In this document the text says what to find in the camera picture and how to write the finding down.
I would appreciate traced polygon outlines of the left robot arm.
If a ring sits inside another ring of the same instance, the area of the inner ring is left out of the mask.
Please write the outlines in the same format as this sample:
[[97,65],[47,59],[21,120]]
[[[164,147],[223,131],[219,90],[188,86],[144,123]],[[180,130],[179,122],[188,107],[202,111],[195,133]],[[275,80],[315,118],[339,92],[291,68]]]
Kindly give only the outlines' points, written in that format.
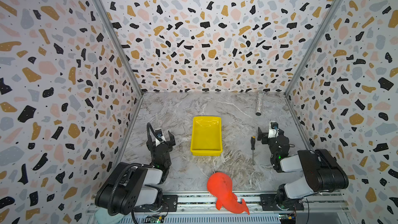
[[159,211],[164,208],[164,183],[172,165],[170,152],[176,145],[168,132],[167,140],[161,130],[147,141],[151,153],[150,164],[120,162],[95,196],[95,205],[104,208],[110,216],[128,215],[133,211]]

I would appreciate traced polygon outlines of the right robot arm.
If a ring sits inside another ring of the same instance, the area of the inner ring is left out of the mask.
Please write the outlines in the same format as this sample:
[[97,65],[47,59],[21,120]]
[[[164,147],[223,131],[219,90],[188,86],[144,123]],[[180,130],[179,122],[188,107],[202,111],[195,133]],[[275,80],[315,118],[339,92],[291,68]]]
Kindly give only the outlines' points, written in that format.
[[299,150],[297,154],[289,155],[294,145],[290,144],[278,123],[271,122],[268,132],[258,129],[257,140],[269,147],[270,162],[276,172],[303,172],[296,181],[280,185],[275,194],[261,194],[260,205],[264,211],[301,211],[304,198],[348,187],[347,174],[326,149]]

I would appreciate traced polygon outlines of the black yellow deli screwdriver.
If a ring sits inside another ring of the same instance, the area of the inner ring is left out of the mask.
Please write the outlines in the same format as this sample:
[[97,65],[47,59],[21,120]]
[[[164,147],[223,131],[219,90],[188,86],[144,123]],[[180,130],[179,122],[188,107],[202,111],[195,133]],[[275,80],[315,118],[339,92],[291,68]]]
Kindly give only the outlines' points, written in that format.
[[254,136],[252,136],[250,139],[250,145],[251,145],[251,151],[252,151],[252,164],[253,165],[255,164],[255,161],[254,161],[255,144],[256,144],[256,138]]

